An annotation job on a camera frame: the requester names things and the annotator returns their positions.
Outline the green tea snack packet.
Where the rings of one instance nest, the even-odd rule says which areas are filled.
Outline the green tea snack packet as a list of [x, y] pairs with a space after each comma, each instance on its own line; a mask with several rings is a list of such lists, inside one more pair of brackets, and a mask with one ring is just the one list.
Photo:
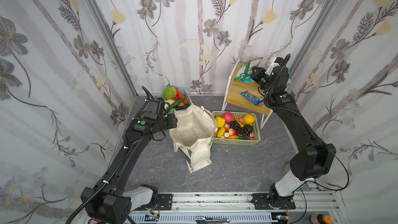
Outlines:
[[236, 77], [234, 78], [235, 82], [241, 81], [243, 83], [251, 83], [252, 78], [250, 77], [253, 68], [257, 67], [261, 62], [263, 58], [256, 58], [253, 60], [250, 60], [246, 63], [244, 63], [241, 68], [238, 70]]

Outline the cream canvas grocery bag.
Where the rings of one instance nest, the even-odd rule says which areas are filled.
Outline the cream canvas grocery bag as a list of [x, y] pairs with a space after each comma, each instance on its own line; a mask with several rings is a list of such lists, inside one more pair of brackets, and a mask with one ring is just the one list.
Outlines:
[[211, 147], [217, 130], [212, 113], [192, 104], [174, 115], [177, 127], [169, 131], [174, 152], [182, 152], [190, 173], [211, 165]]

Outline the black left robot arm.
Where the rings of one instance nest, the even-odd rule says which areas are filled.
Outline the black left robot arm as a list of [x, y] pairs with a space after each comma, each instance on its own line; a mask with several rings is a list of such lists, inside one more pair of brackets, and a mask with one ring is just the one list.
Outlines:
[[81, 194], [82, 204], [69, 216], [70, 224], [81, 212], [86, 211], [89, 217], [108, 224], [123, 224], [134, 210], [131, 197], [125, 197], [126, 183], [133, 168], [151, 140], [158, 133], [177, 127], [177, 118], [165, 108], [164, 100], [157, 100], [148, 91], [144, 105], [131, 120], [122, 135], [123, 146], [105, 174], [94, 187], [87, 187]]

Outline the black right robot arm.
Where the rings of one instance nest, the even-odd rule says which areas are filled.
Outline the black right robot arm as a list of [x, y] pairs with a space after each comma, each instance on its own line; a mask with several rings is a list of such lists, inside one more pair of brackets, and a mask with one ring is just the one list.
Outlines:
[[325, 143], [300, 113], [295, 99], [286, 91], [290, 56], [276, 58], [267, 69], [255, 66], [251, 78], [259, 85], [263, 102], [283, 121], [297, 146], [287, 174], [270, 186], [266, 194], [253, 194], [256, 209], [295, 209], [293, 196], [306, 183], [329, 173], [336, 156], [333, 144]]

